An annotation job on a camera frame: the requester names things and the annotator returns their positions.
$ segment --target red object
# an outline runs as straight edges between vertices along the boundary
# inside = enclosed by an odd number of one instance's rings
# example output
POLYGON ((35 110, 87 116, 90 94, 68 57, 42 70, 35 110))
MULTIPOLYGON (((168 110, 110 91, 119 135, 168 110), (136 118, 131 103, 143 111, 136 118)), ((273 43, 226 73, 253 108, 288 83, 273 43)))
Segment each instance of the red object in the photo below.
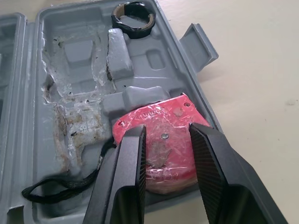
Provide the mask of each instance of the red object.
POLYGON ((209 126, 184 94, 139 108, 121 117, 113 126, 117 144, 125 132, 146 126, 146 189, 168 194, 197 182, 189 124, 209 126))

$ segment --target table surface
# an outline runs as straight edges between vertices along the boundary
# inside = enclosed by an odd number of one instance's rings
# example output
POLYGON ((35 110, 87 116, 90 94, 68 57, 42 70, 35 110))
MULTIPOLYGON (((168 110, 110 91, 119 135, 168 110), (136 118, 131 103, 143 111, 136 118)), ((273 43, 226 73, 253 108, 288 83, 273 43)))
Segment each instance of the table surface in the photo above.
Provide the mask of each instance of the table surface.
MULTIPOLYGON (((78 0, 0 0, 0 14, 30 21, 44 7, 78 0)), ((232 147, 256 170, 287 221, 299 183, 298 0, 160 0, 177 38, 200 23, 219 54, 198 80, 232 147)), ((145 223, 207 224, 195 198, 149 213, 145 223)))

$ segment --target tool case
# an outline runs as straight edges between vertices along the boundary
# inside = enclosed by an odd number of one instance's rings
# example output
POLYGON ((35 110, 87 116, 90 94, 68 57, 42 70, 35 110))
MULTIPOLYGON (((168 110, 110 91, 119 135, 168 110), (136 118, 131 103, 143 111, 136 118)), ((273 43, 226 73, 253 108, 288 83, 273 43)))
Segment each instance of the tool case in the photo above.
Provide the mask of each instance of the tool case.
MULTIPOLYGON (((222 131, 197 81, 218 58, 202 27, 191 24, 177 40, 158 2, 144 2, 156 14, 150 35, 124 35, 119 46, 112 46, 117 36, 109 29, 111 12, 123 1, 50 7, 33 23, 19 13, 0 17, 0 223, 18 212, 25 224, 82 223, 92 188, 52 205, 26 201, 21 191, 52 174, 89 174, 112 125, 135 108, 185 93, 222 131)), ((197 184, 167 195, 146 192, 145 210, 195 195, 197 184)))

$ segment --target black cord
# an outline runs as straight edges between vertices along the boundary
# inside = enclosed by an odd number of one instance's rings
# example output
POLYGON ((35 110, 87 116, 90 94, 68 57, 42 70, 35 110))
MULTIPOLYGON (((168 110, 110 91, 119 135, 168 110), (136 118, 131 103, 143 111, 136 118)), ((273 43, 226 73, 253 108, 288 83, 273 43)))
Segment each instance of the black cord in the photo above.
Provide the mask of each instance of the black cord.
POLYGON ((67 181, 62 178, 48 178, 34 184, 31 187, 24 189, 22 191, 23 197, 35 203, 54 204, 72 198, 74 196, 77 196, 78 194, 82 193, 84 190, 88 189, 93 184, 93 182, 97 179, 102 159, 105 157, 107 151, 113 147, 115 148, 116 145, 114 144, 114 138, 112 137, 108 141, 106 141, 102 147, 98 167, 86 178, 80 181, 67 181), (57 183, 58 185, 65 187, 66 190, 63 190, 57 194, 45 195, 45 196, 39 196, 31 193, 35 188, 47 184, 49 182, 57 183))

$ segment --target screw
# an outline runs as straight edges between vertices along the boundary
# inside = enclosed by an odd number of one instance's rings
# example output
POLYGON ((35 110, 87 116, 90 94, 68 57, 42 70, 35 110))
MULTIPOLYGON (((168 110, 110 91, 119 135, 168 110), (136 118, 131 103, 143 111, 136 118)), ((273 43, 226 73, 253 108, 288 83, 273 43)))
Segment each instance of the screw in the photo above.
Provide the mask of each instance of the screw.
POLYGON ((167 134, 167 133, 161 134, 162 139, 168 139, 168 137, 169 137, 169 134, 167 134))

